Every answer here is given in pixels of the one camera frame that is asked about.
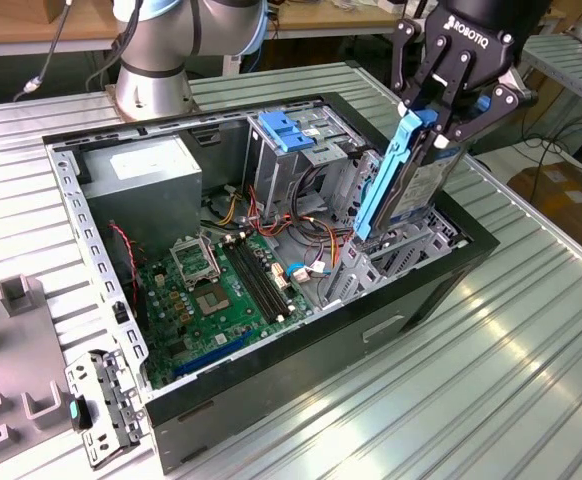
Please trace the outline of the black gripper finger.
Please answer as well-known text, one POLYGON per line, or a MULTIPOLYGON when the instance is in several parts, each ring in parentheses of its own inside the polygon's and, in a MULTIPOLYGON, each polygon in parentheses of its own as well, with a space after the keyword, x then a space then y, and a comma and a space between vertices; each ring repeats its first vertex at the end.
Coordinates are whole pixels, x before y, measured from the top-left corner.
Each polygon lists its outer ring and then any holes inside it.
POLYGON ((471 87, 469 76, 482 68, 481 57, 464 51, 447 80, 438 114, 433 145, 437 148, 467 147, 503 125, 513 114, 533 106, 537 94, 529 89, 511 59, 506 69, 488 81, 471 87))
POLYGON ((405 108, 431 108, 442 114, 444 82, 434 78, 449 50, 449 34, 442 27, 399 20, 393 34, 391 89, 405 108))

